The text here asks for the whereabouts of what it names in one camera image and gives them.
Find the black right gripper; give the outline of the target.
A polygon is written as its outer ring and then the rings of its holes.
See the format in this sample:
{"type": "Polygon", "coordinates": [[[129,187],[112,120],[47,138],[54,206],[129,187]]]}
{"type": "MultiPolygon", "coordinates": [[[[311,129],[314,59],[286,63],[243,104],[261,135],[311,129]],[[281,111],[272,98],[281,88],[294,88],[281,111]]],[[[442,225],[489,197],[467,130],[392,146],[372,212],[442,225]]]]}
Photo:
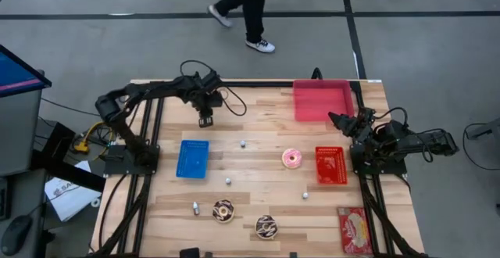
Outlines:
{"type": "Polygon", "coordinates": [[[352,138],[355,142],[364,143],[373,134],[375,113],[374,109],[362,107],[356,117],[332,112],[329,112],[328,116],[344,136],[352,138]]]}

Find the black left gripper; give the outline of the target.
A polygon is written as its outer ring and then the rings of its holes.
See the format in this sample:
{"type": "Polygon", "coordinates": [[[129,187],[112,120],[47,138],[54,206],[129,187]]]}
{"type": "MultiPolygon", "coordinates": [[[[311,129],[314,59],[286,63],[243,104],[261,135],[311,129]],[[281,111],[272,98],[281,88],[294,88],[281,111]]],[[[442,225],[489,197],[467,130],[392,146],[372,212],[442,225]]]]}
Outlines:
{"type": "Polygon", "coordinates": [[[195,88],[189,92],[188,98],[198,111],[198,125],[199,127],[210,127],[213,125],[212,108],[221,107],[223,104],[222,95],[218,92],[218,88],[223,85],[223,82],[215,70],[210,70],[204,77],[199,72],[195,72],[190,78],[193,80],[195,88]]]}

